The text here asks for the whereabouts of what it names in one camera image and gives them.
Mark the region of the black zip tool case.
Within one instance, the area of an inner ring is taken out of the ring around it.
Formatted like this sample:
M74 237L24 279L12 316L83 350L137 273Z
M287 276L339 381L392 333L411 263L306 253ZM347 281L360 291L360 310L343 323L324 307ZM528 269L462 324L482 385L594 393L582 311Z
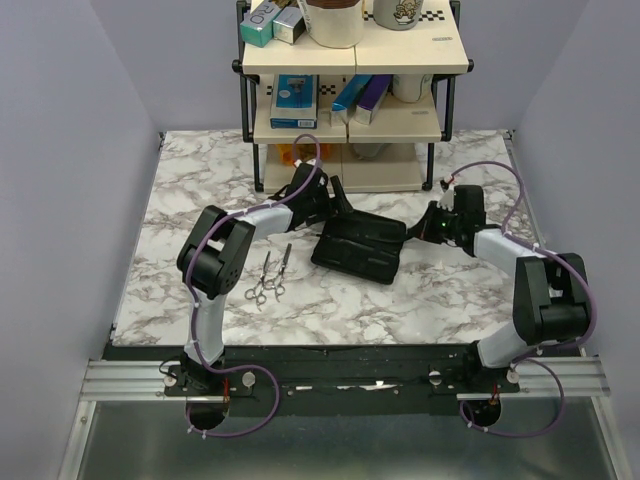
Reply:
M404 222L354 210L325 222L314 265L383 285L393 283L407 239Z

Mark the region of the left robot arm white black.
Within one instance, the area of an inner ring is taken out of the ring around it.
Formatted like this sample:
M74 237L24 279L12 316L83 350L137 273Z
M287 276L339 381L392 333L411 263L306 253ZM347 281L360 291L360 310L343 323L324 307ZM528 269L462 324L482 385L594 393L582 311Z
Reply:
M261 204L226 211L206 207L177 260L191 296L184 351L195 363L187 382L201 395L214 393L222 372L214 363L224 353L226 297L238 283L252 243L327 220L333 214L329 176L313 163L296 167L288 185Z

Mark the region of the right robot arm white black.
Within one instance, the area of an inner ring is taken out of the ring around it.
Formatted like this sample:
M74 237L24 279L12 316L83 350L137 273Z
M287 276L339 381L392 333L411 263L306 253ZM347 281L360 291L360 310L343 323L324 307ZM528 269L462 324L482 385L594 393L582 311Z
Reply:
M460 379L480 392L496 380L496 369L522 359L535 347L567 347L583 338L595 319L583 259L542 250L486 220L484 190L450 187L428 204L407 237L448 244L485 261L514 281L512 320L477 342L477 357L460 367Z

